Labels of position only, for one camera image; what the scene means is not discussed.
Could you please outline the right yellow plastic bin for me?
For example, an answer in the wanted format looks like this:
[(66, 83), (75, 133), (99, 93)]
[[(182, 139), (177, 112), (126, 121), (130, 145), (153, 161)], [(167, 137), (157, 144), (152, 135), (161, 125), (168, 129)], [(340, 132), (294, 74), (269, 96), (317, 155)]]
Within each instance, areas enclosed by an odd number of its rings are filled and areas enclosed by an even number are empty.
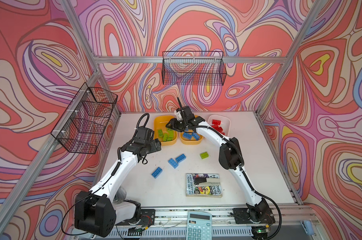
[(186, 129), (185, 132), (179, 134), (181, 142), (185, 145), (198, 145), (202, 142), (203, 136), (197, 134), (193, 130)]

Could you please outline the teal calculator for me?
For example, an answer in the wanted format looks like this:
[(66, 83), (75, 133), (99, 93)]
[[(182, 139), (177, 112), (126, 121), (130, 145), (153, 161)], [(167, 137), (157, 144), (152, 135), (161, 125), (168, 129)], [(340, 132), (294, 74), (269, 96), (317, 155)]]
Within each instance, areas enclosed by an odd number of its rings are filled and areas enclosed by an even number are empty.
[(206, 212), (188, 212), (187, 240), (212, 239), (212, 215)]

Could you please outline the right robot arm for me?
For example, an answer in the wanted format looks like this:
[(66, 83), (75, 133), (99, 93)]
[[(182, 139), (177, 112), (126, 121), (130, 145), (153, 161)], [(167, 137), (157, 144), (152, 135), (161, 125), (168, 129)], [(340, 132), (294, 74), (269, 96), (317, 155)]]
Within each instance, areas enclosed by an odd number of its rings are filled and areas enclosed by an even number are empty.
[(277, 203), (268, 196), (259, 193), (253, 186), (245, 169), (245, 161), (239, 141), (235, 137), (227, 137), (214, 129), (204, 118), (196, 117), (189, 106), (183, 106), (177, 99), (179, 107), (175, 110), (176, 117), (166, 127), (183, 133), (187, 130), (203, 136), (214, 146), (219, 147), (219, 163), (228, 170), (244, 192), (250, 221), (259, 223), (264, 219), (271, 220), (271, 208), (267, 201), (272, 202), (278, 211), (279, 226), (282, 225), (282, 213)]

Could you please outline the paperback book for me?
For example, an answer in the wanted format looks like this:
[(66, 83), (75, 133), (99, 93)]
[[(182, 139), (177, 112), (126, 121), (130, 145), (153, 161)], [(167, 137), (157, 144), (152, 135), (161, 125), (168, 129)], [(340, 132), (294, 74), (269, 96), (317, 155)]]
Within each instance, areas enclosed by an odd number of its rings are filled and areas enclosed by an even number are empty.
[(222, 198), (223, 189), (219, 174), (186, 174), (187, 197)]

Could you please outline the yellow plastic bin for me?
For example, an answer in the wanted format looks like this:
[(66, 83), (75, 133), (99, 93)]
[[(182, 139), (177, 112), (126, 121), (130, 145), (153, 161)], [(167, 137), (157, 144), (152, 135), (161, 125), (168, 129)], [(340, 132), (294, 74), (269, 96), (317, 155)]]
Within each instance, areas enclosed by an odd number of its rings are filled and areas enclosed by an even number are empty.
[(179, 134), (181, 142), (185, 145), (198, 145), (202, 142), (203, 136), (197, 134), (193, 130), (186, 129), (185, 132)]
[(166, 127), (172, 116), (163, 115), (154, 119), (154, 138), (159, 139), (162, 146), (174, 145), (177, 140), (177, 132)]

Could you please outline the long blue lego brick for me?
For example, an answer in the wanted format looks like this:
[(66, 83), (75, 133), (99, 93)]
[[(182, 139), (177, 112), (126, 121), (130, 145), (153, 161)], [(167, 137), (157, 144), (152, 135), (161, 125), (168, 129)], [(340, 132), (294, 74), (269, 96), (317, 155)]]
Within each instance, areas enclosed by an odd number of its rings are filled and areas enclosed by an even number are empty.
[(197, 133), (192, 133), (192, 136), (196, 141), (200, 140), (200, 135), (198, 135)]

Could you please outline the white plastic bin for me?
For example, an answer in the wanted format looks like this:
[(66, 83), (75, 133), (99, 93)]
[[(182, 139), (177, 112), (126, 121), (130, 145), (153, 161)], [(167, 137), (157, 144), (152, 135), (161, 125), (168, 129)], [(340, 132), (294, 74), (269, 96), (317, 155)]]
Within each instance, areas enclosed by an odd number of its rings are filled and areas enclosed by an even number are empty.
[(224, 132), (225, 132), (225, 136), (228, 136), (230, 133), (230, 127), (231, 127), (231, 121), (230, 119), (224, 117), (224, 116), (220, 116), (220, 115), (211, 115), (208, 119), (208, 123), (211, 125), (211, 127), (213, 126), (217, 126), (217, 125), (213, 125), (212, 124), (212, 120), (221, 120), (222, 123), (220, 125), (220, 127), (223, 128)]

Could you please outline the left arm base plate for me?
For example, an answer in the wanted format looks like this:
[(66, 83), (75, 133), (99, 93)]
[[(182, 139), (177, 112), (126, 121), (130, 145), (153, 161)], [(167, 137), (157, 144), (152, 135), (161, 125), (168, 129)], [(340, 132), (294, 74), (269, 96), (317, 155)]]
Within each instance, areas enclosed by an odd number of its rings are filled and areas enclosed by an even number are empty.
[(130, 225), (150, 227), (154, 224), (155, 220), (155, 209), (143, 209), (140, 213), (134, 218), (128, 220), (127, 222)]

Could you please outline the left yellow plastic bin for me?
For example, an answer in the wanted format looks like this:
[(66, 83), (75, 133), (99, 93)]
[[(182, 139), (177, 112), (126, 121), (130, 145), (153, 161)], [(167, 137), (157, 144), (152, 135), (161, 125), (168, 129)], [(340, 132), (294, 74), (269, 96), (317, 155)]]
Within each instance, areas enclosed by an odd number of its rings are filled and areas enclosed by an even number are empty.
[(174, 145), (177, 140), (177, 132), (166, 127), (172, 116), (163, 115), (154, 119), (154, 138), (159, 139), (162, 146)]

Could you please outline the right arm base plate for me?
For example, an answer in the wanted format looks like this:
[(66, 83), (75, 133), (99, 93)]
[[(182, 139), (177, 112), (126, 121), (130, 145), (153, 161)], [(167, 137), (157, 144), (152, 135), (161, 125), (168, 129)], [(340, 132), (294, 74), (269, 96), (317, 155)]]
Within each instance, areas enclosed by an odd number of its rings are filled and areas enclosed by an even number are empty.
[(251, 215), (252, 211), (248, 208), (234, 208), (230, 213), (235, 218), (236, 224), (253, 224), (255, 226), (273, 225), (276, 223), (274, 214), (271, 209), (267, 209), (261, 216)]

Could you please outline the cup of pens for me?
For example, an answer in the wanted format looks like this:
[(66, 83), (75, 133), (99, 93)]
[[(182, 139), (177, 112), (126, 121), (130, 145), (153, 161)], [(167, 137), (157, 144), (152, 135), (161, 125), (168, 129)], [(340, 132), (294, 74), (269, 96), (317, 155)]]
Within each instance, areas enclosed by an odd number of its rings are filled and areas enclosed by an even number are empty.
[(126, 199), (126, 195), (126, 190), (123, 187), (120, 187), (114, 196), (113, 204), (118, 205), (123, 203)]

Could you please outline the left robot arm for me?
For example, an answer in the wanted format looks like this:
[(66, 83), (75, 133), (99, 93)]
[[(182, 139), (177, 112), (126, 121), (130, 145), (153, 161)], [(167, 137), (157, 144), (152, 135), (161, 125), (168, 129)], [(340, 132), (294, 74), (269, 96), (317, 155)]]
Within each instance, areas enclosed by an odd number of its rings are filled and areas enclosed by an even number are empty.
[(159, 152), (161, 143), (154, 130), (146, 125), (149, 114), (143, 114), (132, 138), (117, 149), (117, 159), (110, 170), (89, 191), (81, 191), (71, 207), (74, 227), (84, 234), (106, 237), (116, 224), (140, 221), (141, 205), (131, 200), (115, 200), (129, 172), (139, 163), (147, 164), (147, 155)]

